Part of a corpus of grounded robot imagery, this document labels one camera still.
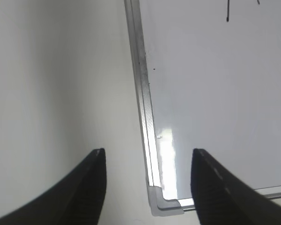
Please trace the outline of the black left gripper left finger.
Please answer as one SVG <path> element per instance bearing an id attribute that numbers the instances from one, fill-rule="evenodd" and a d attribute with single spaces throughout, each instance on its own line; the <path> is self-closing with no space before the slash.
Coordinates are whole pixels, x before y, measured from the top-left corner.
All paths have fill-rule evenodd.
<path id="1" fill-rule="evenodd" d="M 106 154 L 101 148 L 42 195 L 1 217 L 0 225 L 96 225 L 106 187 Z"/>

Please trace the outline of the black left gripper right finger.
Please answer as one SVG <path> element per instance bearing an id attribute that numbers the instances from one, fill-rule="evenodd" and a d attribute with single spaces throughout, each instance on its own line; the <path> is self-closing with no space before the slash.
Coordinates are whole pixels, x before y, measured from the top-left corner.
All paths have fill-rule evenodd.
<path id="1" fill-rule="evenodd" d="M 191 193 L 202 225 L 281 225 L 281 206 L 243 183 L 205 149 L 192 152 Z"/>

